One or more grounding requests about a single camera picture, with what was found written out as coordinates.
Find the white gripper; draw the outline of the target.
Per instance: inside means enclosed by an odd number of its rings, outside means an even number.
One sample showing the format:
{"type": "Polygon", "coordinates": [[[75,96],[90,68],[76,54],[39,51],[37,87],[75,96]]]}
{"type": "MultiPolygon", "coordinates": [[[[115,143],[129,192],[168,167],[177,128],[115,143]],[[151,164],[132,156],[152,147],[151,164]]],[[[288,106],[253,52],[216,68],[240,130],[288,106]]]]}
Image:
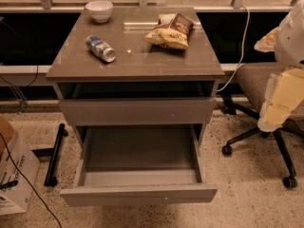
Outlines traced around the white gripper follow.
{"type": "Polygon", "coordinates": [[[264,94],[257,126],[264,132],[274,132],[304,101],[304,0],[299,0],[274,28],[254,45],[259,52],[274,52],[284,66],[294,66],[272,73],[264,94]]]}

